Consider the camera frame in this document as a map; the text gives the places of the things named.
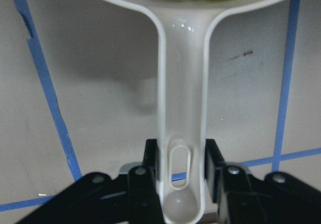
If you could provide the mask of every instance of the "screw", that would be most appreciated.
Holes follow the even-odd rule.
[[[237,175],[238,173],[240,173],[240,169],[237,168],[236,166],[230,166],[227,170],[232,175]]]
[[[280,174],[274,174],[272,178],[277,183],[284,183],[285,182],[284,176],[282,176]]]
[[[143,167],[138,167],[136,170],[135,170],[135,174],[136,175],[144,175],[146,173],[146,169],[143,168]]]
[[[92,179],[92,183],[94,184],[99,184],[101,182],[103,182],[105,180],[105,177],[103,177],[102,175],[96,175],[93,179]]]

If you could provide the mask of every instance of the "oval hole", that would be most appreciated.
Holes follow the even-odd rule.
[[[171,151],[171,177],[174,189],[183,189],[188,182],[190,155],[185,147],[176,147]]]

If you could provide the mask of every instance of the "white ladle handle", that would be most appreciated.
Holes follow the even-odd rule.
[[[221,11],[152,10],[159,19],[158,193],[167,222],[195,223],[204,211],[208,35]],[[178,172],[186,180],[175,184]]]

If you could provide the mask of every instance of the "ladle bowl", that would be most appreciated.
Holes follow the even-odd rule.
[[[209,42],[225,17],[282,0],[104,0],[146,14],[158,30],[157,191],[167,223],[204,212]],[[181,183],[172,174],[186,172]]]

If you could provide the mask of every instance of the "white plastic utensil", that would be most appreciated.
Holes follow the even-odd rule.
[[[167,223],[204,212],[204,148],[209,42],[225,17],[281,0],[105,0],[150,17],[158,30],[157,191]],[[186,172],[173,183],[172,174]]]

